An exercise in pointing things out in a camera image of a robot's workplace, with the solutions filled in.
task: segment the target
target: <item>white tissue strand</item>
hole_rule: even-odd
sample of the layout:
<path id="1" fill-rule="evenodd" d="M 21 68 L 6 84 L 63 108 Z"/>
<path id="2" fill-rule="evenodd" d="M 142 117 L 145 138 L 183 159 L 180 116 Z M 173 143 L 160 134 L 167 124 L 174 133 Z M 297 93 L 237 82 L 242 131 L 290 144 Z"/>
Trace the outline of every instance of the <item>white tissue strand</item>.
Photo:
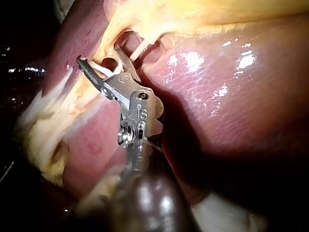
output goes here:
<path id="1" fill-rule="evenodd" d="M 46 180 L 59 186 L 63 185 L 62 174 L 69 152 L 64 135 L 75 123 L 80 123 L 85 112 L 93 112 L 106 100 L 83 74 L 69 93 L 62 95 L 71 73 L 72 68 L 46 96 L 39 92 L 16 126 L 29 162 Z"/>

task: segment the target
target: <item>screw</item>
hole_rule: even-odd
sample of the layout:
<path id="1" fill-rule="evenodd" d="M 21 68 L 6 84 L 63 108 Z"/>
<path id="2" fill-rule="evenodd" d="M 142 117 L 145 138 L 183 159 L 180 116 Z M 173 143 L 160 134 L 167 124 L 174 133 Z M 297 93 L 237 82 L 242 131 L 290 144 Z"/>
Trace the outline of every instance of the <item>screw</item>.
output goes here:
<path id="1" fill-rule="evenodd" d="M 138 97 L 140 100 L 147 100 L 149 98 L 148 94 L 145 92 L 139 93 Z"/>

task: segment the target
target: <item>dark background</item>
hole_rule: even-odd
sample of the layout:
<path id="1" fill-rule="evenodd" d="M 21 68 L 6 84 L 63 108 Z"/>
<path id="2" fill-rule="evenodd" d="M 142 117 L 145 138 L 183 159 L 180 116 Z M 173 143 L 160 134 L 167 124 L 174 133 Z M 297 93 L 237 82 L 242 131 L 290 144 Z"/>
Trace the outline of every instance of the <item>dark background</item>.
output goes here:
<path id="1" fill-rule="evenodd" d="M 72 200 L 44 181 L 12 140 L 18 114 L 31 102 L 44 77 L 43 72 L 26 68 L 44 70 L 59 28 L 53 1 L 6 0 L 1 1 L 0 11 L 0 176 L 14 161 L 0 183 L 0 226 L 10 231 L 61 231 Z"/>
<path id="2" fill-rule="evenodd" d="M 44 181 L 12 140 L 18 114 L 40 88 L 44 77 L 40 70 L 44 70 L 48 62 L 59 28 L 53 1 L 2 1 L 0 11 L 0 176 L 14 162 L 0 183 L 1 228 L 62 231 L 73 200 Z M 309 231 L 307 167 L 287 166 L 285 175 L 274 173 L 264 175 L 263 179 L 253 170 L 239 171 L 230 175 L 228 185 L 220 179 L 217 189 L 267 215 L 272 222 L 272 232 L 306 232 Z M 254 190 L 247 188 L 239 195 L 249 184 L 255 185 Z"/>

